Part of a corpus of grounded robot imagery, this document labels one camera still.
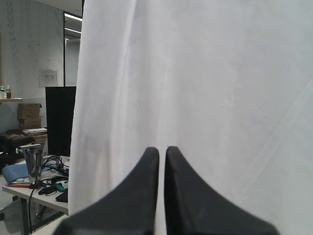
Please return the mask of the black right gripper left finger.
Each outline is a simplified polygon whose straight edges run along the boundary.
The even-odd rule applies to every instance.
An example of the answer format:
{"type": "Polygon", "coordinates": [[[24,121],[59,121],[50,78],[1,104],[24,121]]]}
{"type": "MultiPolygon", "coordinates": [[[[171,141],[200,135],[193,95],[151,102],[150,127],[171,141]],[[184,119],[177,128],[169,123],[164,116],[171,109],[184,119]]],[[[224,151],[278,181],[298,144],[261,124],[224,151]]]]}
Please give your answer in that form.
{"type": "Polygon", "coordinates": [[[63,220],[56,235],[152,235],[159,151],[148,147],[129,175],[101,200],[63,220]]]}

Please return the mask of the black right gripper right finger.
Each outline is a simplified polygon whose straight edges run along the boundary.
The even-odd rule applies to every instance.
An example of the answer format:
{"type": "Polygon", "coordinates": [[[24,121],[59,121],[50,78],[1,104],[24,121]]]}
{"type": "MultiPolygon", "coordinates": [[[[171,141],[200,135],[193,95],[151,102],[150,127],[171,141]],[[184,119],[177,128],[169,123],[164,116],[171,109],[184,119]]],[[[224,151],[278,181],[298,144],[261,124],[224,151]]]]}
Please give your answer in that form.
{"type": "Polygon", "coordinates": [[[178,147],[166,151],[164,206],[169,235],[277,235],[276,227],[209,186],[178,147]]]}

